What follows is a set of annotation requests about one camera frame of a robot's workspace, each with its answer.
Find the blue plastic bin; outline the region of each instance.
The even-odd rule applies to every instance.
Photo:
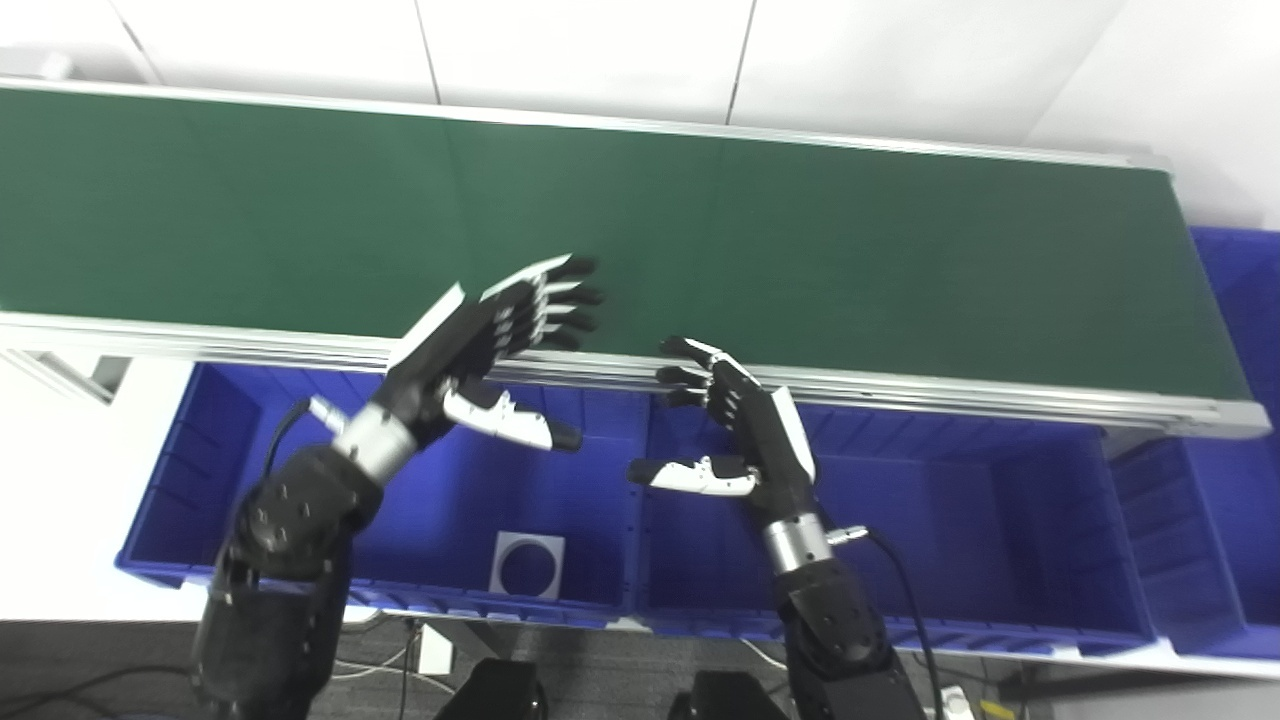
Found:
[[[899,546],[937,647],[1107,653],[1153,633],[1094,428],[805,406],[818,497],[840,525]],[[650,413],[649,456],[731,448],[698,409]],[[742,509],[649,489],[637,612],[655,630],[776,637],[769,566]],[[872,544],[837,555],[858,569],[895,644],[918,644],[890,562]]]
[[[152,582],[205,582],[271,432],[298,397],[355,413],[379,378],[197,365],[116,565]],[[388,487],[356,541],[351,598],[378,607],[599,626],[628,614],[640,498],[623,480],[644,452],[649,397],[513,387],[522,402],[584,429],[577,455],[449,433]],[[303,418],[280,459],[330,434]],[[562,536],[561,600],[489,593],[499,530]]]
[[[1193,228],[1254,397],[1280,427],[1280,233]],[[1280,436],[1170,439],[1115,468],[1161,634],[1180,653],[1280,660]]]

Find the gray carpet floor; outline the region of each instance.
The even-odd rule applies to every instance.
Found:
[[[554,720],[662,720],[677,692],[689,689],[698,670],[745,670],[759,678],[785,711],[791,711],[786,673],[772,667],[745,644],[728,639],[655,637],[635,632],[576,630],[530,625],[493,625],[515,647],[515,660],[538,664]],[[195,632],[189,624],[77,624],[0,623],[0,717],[20,705],[4,698],[73,685],[134,665],[184,665]],[[339,657],[379,664],[404,647],[410,630],[401,619],[384,618],[344,633]],[[773,657],[782,657],[778,643],[760,643]],[[925,705],[928,676],[910,653],[902,662]],[[995,698],[989,684],[948,675],[947,670],[998,682],[1020,671],[1020,664],[1000,660],[940,656],[945,684],[960,684],[974,705]],[[475,660],[458,656],[454,671],[442,678],[452,687],[466,680]],[[353,673],[338,669],[339,673]],[[374,673],[361,678],[332,680],[316,698],[314,720],[394,720],[398,716],[401,675]],[[196,707],[183,678],[133,675],[82,694],[99,706],[51,702],[20,719],[99,720],[102,710],[118,717],[205,717]],[[429,719],[448,694],[411,678],[406,719]],[[1030,708],[1030,720],[1046,720],[1044,707]]]

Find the black cable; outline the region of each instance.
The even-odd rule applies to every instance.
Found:
[[[96,702],[93,702],[93,701],[91,701],[88,698],[79,697],[79,696],[76,696],[76,694],[49,693],[47,696],[44,696],[41,700],[44,700],[46,702],[67,702],[67,703],[70,703],[70,705],[78,705],[78,706],[83,707],[84,710],[88,710],[93,715],[99,716],[100,720],[119,720],[120,719],[120,715],[118,712],[114,712],[114,711],[109,710],[106,706],[99,705],[99,703],[96,703]],[[40,707],[40,706],[32,706],[31,710],[35,710],[36,707]],[[20,710],[18,712],[19,714],[27,712],[27,710]]]
[[[915,655],[914,652],[911,653],[911,660],[914,660],[915,664],[919,665],[920,667],[924,667],[925,670],[929,669],[929,666],[925,665],[923,660],[920,660],[920,656]],[[993,685],[995,684],[995,683],[991,682],[989,676],[972,675],[969,673],[961,673],[960,670],[951,670],[950,667],[938,667],[938,673],[942,673],[943,675],[954,675],[956,678],[964,678],[965,680],[973,680],[974,683],[982,683],[984,685]]]
[[[138,665],[137,667],[125,667],[123,670],[115,670],[113,673],[106,673],[104,675],[99,675],[97,678],[92,678],[90,680],[84,680],[83,683],[81,683],[78,685],[72,685],[72,687],[69,687],[67,689],[61,689],[61,691],[46,691],[46,692],[27,693],[27,694],[20,694],[20,696],[14,696],[14,697],[0,698],[0,705],[9,705],[9,703],[15,703],[15,702],[29,701],[29,702],[27,702],[27,705],[23,705],[22,707],[18,707],[15,710],[10,710],[10,711],[0,715],[0,720],[9,720],[10,717],[17,717],[17,716],[23,715],[26,712],[31,712],[32,710],[35,710],[37,707],[44,707],[45,705],[49,705],[50,702],[65,701],[65,702],[73,702],[73,703],[86,705],[88,701],[86,701],[84,698],[77,697],[78,693],[83,692],[83,691],[87,691],[90,688],[101,685],[104,683],[110,683],[111,680],[125,678],[128,675],[142,675],[142,674],[148,674],[148,673],[159,673],[159,674],[168,674],[168,675],[180,675],[183,678],[187,678],[187,669],[186,667],[178,667],[175,665]],[[108,717],[114,717],[114,715],[110,714],[110,712],[106,716]]]
[[[275,451],[280,448],[280,441],[284,439],[284,434],[289,432],[303,415],[311,410],[311,398],[300,400],[294,402],[284,416],[280,418],[279,424],[275,425],[275,432],[271,433],[271,445],[266,448],[266,459],[262,460],[262,477],[271,475],[271,468],[275,465]]]
[[[925,667],[929,671],[929,683],[933,684],[933,702],[934,716],[942,717],[943,703],[942,703],[942,682],[938,679],[938,664],[933,657],[933,647],[929,646],[929,635],[924,632],[924,616],[920,615],[920,606],[915,602],[915,591],[911,588],[911,578],[906,574],[906,565],[902,564],[902,557],[897,553],[888,538],[879,534],[872,528],[867,528],[867,537],[879,547],[884,555],[888,556],[890,561],[893,564],[893,569],[897,570],[897,578],[902,583],[902,591],[906,593],[906,603],[911,609],[911,619],[915,620],[915,633],[920,635],[920,651],[924,652]]]
[[[399,720],[404,720],[404,702],[408,700],[408,659],[413,655],[413,638],[417,637],[417,621],[408,620],[408,641],[404,643],[404,671],[401,673],[401,711]]]

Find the robotic hand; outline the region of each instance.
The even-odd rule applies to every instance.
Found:
[[[576,348],[594,261],[563,255],[467,300],[452,287],[397,343],[385,380],[328,446],[294,452],[239,505],[196,634],[192,684],[219,716],[306,717],[333,673],[351,584],[351,543],[383,488],[454,425],[543,450],[581,433],[483,382],[502,357],[541,342]]]
[[[886,641],[884,623],[856,577],[831,551],[832,542],[850,534],[837,532],[828,541],[819,520],[814,498],[818,468],[790,391],[765,391],[728,354],[695,340],[671,337],[660,348],[700,366],[658,370],[659,382],[678,386],[666,396],[667,404],[705,407],[717,423],[732,430],[741,455],[636,460],[627,479],[745,500],[773,565],[774,606],[785,628],[787,670],[801,717],[923,719],[897,655]],[[717,693],[714,688],[735,684],[699,675],[692,698],[686,700],[690,716],[713,720],[739,712],[718,712],[717,707],[740,696],[740,684]]]

